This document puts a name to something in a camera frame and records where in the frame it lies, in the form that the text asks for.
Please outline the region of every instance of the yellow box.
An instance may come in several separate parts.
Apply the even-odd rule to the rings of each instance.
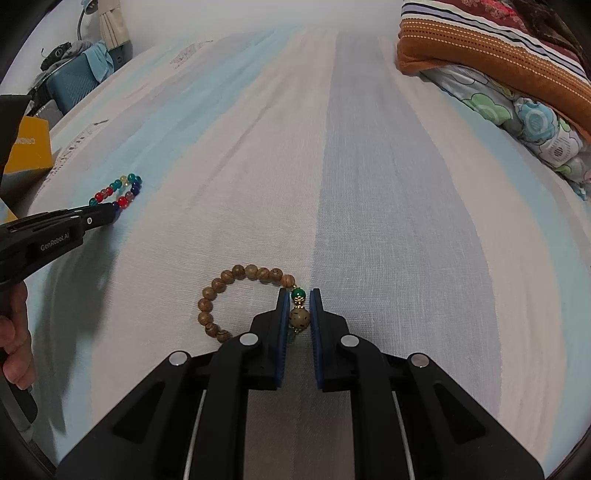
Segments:
[[[23,117],[4,168],[0,196],[9,204],[16,202],[52,167],[49,123],[41,118]]]

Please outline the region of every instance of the green bead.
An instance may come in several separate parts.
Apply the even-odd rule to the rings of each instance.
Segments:
[[[294,288],[291,291],[291,299],[293,301],[304,301],[306,299],[306,292],[303,288]]]

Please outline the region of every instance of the gray stripe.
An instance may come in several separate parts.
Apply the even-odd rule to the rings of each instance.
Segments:
[[[339,35],[326,129],[312,272],[325,308],[382,351],[429,354],[497,416],[501,346],[482,246],[375,39]]]

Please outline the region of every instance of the human hand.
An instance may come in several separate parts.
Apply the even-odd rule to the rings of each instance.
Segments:
[[[12,318],[0,315],[0,347],[8,354],[2,370],[6,379],[21,390],[35,381],[36,371],[31,350],[27,319],[27,286],[21,282],[10,292]]]

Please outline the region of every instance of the bed sheet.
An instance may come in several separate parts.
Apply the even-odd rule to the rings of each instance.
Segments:
[[[591,423],[588,205],[506,132],[395,69],[390,40],[282,28],[135,58],[52,132],[30,212],[141,195],[28,280],[35,439],[67,451],[168,353],[217,348],[209,280],[280,267],[383,351],[435,359],[550,473]],[[277,289],[232,285],[243,332]],[[245,478],[353,478],[346,395],[316,391],[309,334],[249,400]]]

